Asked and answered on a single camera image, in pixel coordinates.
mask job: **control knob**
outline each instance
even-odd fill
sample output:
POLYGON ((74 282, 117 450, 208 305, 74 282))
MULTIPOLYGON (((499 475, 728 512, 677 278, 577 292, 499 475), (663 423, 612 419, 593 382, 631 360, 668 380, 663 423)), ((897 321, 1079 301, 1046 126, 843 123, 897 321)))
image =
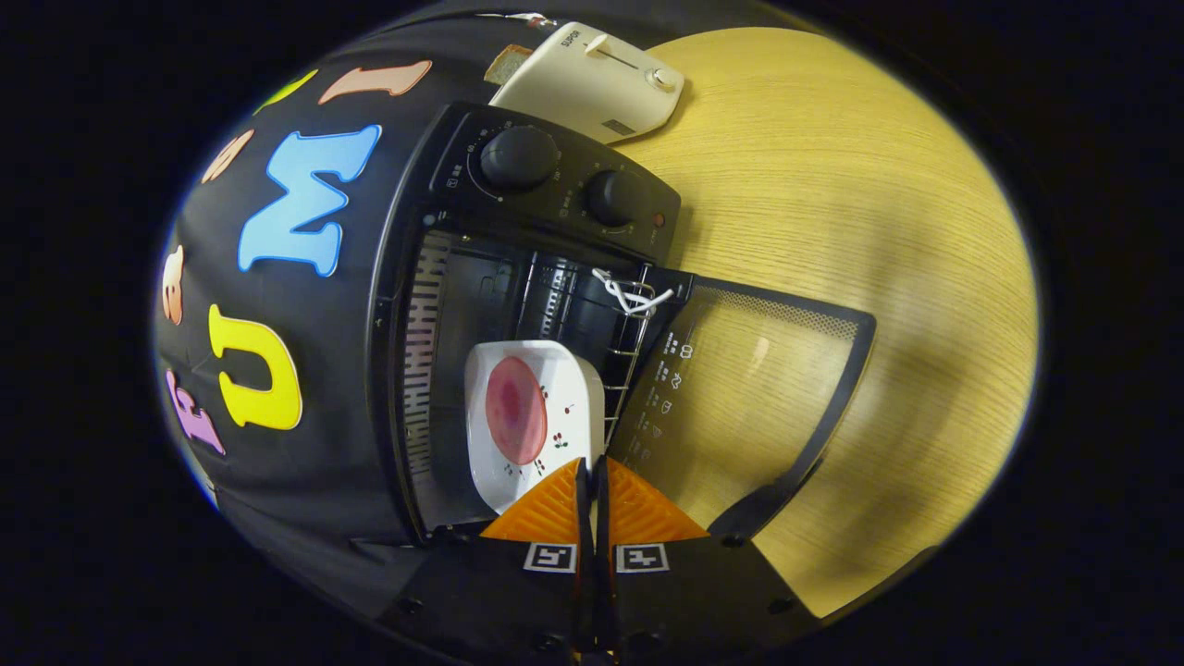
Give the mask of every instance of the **control knob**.
POLYGON ((624 226, 649 214, 649 187, 628 171, 601 171, 584 188, 588 211, 606 226, 624 226))
POLYGON ((532 190, 551 178, 558 166, 555 140, 534 127, 511 127, 481 151, 481 173, 498 190, 532 190))

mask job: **white string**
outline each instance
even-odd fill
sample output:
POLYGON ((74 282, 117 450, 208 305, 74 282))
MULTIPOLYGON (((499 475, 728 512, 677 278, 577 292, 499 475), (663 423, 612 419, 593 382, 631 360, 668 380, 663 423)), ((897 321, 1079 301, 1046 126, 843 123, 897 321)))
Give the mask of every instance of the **white string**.
POLYGON ((667 289, 665 292, 663 292, 662 294, 659 294, 659 295, 657 295, 657 296, 655 296, 652 299, 646 299, 645 296, 639 296, 637 294, 630 294, 630 293, 623 290, 620 288, 620 283, 617 282, 616 280, 612 280, 612 274, 610 274, 607 270, 600 270, 599 268, 593 268, 592 269, 592 275, 597 280, 599 280, 600 282, 604 283, 605 292, 609 292, 609 294, 611 294, 611 295, 613 295, 613 296, 617 297, 617 302, 620 303, 620 309, 625 310, 625 314, 636 314, 636 313, 639 313, 642 310, 651 310, 655 307, 657 307, 658 305, 661 305, 663 301, 665 301, 667 299, 669 299, 670 296, 674 295, 674 289, 667 289), (637 305, 636 306, 631 306, 631 305, 626 303, 625 302, 626 299, 630 300, 630 301, 632 301, 632 302, 635 302, 635 303, 637 303, 637 305))

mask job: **foam letter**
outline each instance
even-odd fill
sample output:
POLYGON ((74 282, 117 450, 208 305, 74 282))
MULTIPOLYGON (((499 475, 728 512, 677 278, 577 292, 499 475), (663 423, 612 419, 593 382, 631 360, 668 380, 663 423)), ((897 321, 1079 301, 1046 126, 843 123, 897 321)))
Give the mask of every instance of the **foam letter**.
POLYGON ((335 81, 317 104, 323 104, 340 95, 350 92, 366 92, 371 90, 384 90, 392 97, 398 97, 411 90, 419 83, 420 78, 432 69, 431 60, 419 60, 413 65, 401 68, 386 68, 381 70, 363 70, 355 68, 335 81))
POLYGON ((176 418, 181 422, 181 430, 188 438, 199 438, 212 446, 218 453, 226 455, 218 433, 214 433, 213 421, 204 409, 194 409, 193 396, 185 389, 176 388, 176 376, 172 370, 165 371, 165 380, 168 382, 168 397, 173 398, 173 406, 176 408, 176 418))
POLYGON ((165 260, 165 274, 160 278, 160 296, 165 303, 165 316, 181 325, 181 271, 185 268, 185 248, 176 250, 165 260))
POLYGON ((239 427, 247 423, 275 430, 291 430, 300 423, 304 403, 300 396, 296 365, 284 341, 262 324, 221 315, 217 305, 210 306, 210 346, 221 358, 226 347, 243 350, 263 357, 271 372, 271 390, 256 391, 231 382, 225 372, 218 374, 218 385, 226 401, 230 417, 239 427))
POLYGON ((210 166, 206 167, 206 173, 201 174, 201 182, 210 182, 221 175, 221 172, 226 171, 226 167, 229 167, 230 164, 234 161, 234 158, 243 152, 243 147, 246 146, 246 142, 250 141, 252 136, 255 136, 255 130, 247 129, 243 134, 231 139, 230 143, 224 146, 223 149, 214 155, 214 161, 210 162, 210 166))
POLYGON ((304 83, 308 79, 310 79, 314 76, 316 76, 317 71, 318 70, 313 70, 313 71, 308 72, 307 75, 304 75, 302 78, 297 78, 296 81, 289 83, 288 85, 281 88, 279 90, 276 90, 276 94, 272 95, 271 97, 268 97, 268 101, 264 102, 262 107, 259 107, 258 109, 255 109, 255 114, 258 114, 264 108, 270 107, 271 104, 275 104, 276 102, 278 102, 278 101, 283 100, 284 97, 291 95, 292 92, 296 92, 297 90, 300 90, 300 87, 304 85, 304 83))
POLYGON ((320 231, 296 231, 332 212, 349 198, 317 178, 336 174, 343 182, 358 178, 382 128, 372 124, 353 134, 288 135, 268 162, 268 175, 288 193, 255 213, 243 225, 238 241, 238 268, 246 271, 256 260, 310 263, 321 277, 333 275, 341 249, 341 225, 326 222, 320 231))

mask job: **yellow letter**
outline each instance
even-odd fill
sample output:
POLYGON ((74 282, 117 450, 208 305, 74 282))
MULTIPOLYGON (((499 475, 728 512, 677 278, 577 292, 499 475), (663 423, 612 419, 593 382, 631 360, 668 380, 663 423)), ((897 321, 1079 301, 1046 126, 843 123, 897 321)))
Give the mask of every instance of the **yellow letter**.
POLYGON ((291 430, 300 423, 304 403, 296 380, 296 365, 275 331, 253 321, 225 318, 218 306, 212 305, 210 345, 218 358, 226 347, 259 354, 271 371, 270 391, 246 389, 231 382, 225 372, 218 374, 223 401, 234 423, 244 427, 250 422, 275 430, 291 430))

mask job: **white plate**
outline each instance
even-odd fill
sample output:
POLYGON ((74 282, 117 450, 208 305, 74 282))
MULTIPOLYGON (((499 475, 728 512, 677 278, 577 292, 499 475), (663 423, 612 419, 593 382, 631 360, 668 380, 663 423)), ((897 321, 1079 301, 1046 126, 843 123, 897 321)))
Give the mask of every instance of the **white plate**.
POLYGON ((504 513, 548 474, 583 457, 591 466, 604 453, 604 385, 592 364, 551 340, 485 342, 464 364, 464 402, 469 430, 469 469, 477 492, 504 513), (489 373, 507 357, 517 357, 543 390, 547 440, 526 465, 514 465, 494 443, 485 421, 489 373))

